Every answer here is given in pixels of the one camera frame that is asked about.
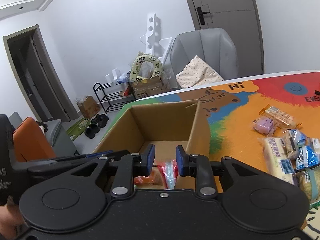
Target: smiley face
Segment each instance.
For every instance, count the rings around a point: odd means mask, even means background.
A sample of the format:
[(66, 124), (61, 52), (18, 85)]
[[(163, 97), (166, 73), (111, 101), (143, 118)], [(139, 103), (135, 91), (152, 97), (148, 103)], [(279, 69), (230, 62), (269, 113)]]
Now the smiley face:
[(308, 89), (300, 83), (287, 83), (284, 85), (284, 89), (290, 94), (294, 94), (297, 96), (305, 95), (306, 93), (308, 93)]

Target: cardboard box with tape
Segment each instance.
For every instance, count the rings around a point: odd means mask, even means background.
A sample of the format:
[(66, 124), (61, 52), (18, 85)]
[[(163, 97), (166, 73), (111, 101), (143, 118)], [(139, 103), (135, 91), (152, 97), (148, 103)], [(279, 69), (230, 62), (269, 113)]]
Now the cardboard box with tape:
[[(155, 162), (175, 159), (177, 145), (188, 154), (209, 156), (210, 128), (201, 102), (188, 100), (131, 106), (118, 119), (94, 152), (106, 150), (142, 153), (156, 148)], [(194, 188), (195, 179), (178, 177), (175, 188)]]
[(168, 80), (160, 76), (143, 79), (141, 81), (134, 81), (131, 83), (131, 86), (137, 99), (171, 91)]

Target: open cardboard box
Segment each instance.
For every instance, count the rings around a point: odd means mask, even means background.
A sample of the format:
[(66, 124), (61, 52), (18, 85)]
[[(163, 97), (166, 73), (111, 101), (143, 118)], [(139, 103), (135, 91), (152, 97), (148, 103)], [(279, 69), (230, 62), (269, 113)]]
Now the open cardboard box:
[[(142, 153), (148, 144), (155, 145), (155, 162), (175, 159), (177, 145), (187, 154), (209, 156), (210, 128), (201, 102), (188, 100), (131, 106), (109, 130), (94, 150), (128, 150)], [(195, 179), (177, 179), (176, 188), (194, 188)]]

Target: blue snack packet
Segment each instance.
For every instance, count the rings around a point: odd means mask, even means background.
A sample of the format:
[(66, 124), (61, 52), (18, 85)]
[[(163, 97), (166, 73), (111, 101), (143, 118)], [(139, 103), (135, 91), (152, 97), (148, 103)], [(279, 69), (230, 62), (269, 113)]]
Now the blue snack packet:
[(314, 167), (319, 165), (319, 163), (319, 155), (315, 154), (309, 145), (300, 147), (300, 154), (296, 160), (297, 171)]

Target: black slipper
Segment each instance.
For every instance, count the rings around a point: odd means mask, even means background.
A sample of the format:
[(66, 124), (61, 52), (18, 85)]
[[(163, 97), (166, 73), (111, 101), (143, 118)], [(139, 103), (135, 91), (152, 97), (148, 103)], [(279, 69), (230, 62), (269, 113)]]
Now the black slipper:
[(89, 127), (94, 133), (98, 133), (100, 131), (99, 127), (94, 123), (91, 123)]
[(98, 122), (98, 127), (104, 128), (107, 125), (108, 120), (109, 120), (109, 117), (107, 117), (105, 114), (102, 114)]
[(93, 139), (96, 135), (94, 134), (94, 132), (90, 129), (90, 128), (86, 128), (84, 130), (84, 134), (85, 136), (87, 136), (90, 139)]
[(98, 124), (101, 115), (102, 114), (97, 114), (96, 117), (91, 120), (91, 123)]

